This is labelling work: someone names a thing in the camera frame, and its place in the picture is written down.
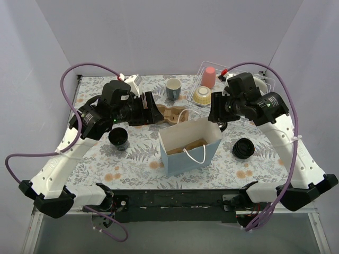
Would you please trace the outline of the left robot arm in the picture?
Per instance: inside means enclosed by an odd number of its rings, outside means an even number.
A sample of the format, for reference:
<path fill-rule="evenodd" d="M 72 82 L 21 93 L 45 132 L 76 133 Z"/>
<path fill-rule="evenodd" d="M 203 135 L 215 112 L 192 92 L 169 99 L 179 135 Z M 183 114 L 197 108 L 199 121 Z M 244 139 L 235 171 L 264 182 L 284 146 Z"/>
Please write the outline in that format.
<path fill-rule="evenodd" d="M 112 130 L 113 125 L 155 124 L 164 117 L 151 92 L 136 95 L 131 85 L 118 80 L 105 84 L 101 95 L 90 98 L 71 118 L 61 143 L 45 166 L 30 180 L 19 184 L 41 213 L 54 219 L 74 207 L 93 206 L 106 212 L 113 205 L 113 191 L 104 184 L 67 187 L 68 177 L 89 149 Z"/>

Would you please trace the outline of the single brown cup carrier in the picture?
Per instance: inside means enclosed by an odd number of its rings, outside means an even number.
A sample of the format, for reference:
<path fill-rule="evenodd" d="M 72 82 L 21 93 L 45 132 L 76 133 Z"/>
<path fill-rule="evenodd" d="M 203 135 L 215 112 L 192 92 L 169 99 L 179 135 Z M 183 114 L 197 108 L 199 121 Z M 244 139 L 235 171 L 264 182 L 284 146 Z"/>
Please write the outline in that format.
<path fill-rule="evenodd" d="M 169 150 L 169 151 L 166 152 L 166 154 L 167 155 L 173 155 L 173 154 L 176 154 L 176 153 L 182 153 L 182 152 L 184 152 L 183 151 L 184 149 L 186 149 L 187 151 L 190 151 L 192 149 L 195 149 L 197 147 L 202 147 L 203 145 L 207 145 L 207 144 L 208 143 L 205 139 L 198 139 L 198 140 L 195 140 L 195 141 L 193 141 L 193 142 L 191 142 L 187 145 Z"/>

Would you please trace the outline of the white blue paper bag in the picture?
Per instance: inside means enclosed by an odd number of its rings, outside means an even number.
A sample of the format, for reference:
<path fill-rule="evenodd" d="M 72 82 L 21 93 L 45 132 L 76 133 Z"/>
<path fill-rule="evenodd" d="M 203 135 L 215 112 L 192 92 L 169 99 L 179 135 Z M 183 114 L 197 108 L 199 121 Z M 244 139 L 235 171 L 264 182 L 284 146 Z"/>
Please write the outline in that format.
<path fill-rule="evenodd" d="M 208 121 L 200 112 L 191 111 L 199 117 L 176 121 L 158 132 L 160 156 L 168 176 L 209 165 L 221 142 L 218 124 Z"/>

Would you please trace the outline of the dark takeout coffee cup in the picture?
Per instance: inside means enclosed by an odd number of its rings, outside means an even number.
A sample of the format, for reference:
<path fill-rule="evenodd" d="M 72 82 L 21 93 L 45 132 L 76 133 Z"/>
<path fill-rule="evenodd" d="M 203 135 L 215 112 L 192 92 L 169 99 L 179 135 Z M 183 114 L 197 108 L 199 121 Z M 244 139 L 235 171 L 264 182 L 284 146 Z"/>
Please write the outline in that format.
<path fill-rule="evenodd" d="M 219 126 L 220 131 L 224 132 L 227 129 L 228 123 L 227 122 L 219 122 L 218 126 Z"/>

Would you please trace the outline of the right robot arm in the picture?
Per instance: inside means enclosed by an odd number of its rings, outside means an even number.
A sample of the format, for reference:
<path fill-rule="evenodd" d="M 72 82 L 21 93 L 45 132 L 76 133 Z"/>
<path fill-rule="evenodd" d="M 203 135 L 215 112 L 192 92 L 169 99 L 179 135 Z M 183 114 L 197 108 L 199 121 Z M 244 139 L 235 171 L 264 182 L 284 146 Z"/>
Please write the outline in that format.
<path fill-rule="evenodd" d="M 292 120 L 282 97 L 275 92 L 261 94 L 253 75 L 243 72 L 227 80 L 221 92 L 211 94 L 208 120 L 215 123 L 238 121 L 244 117 L 265 134 L 286 169 L 292 173 L 289 183 L 250 183 L 240 190 L 240 205 L 245 210 L 259 203 L 279 202 L 297 211 L 338 184 L 334 174 L 326 174 L 312 158 L 303 141 L 295 134 Z"/>

